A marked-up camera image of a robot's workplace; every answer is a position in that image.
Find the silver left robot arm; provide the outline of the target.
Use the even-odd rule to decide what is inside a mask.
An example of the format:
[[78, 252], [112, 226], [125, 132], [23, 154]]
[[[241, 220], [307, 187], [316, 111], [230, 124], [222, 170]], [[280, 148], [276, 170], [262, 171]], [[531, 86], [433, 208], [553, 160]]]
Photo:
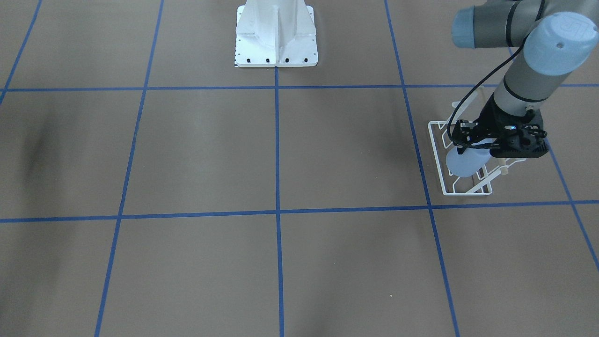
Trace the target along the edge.
[[479, 117], [451, 116], [448, 135], [458, 154], [539, 158], [548, 151], [541, 105], [597, 47], [598, 2], [488, 0], [456, 13], [452, 40], [460, 48], [516, 48]]

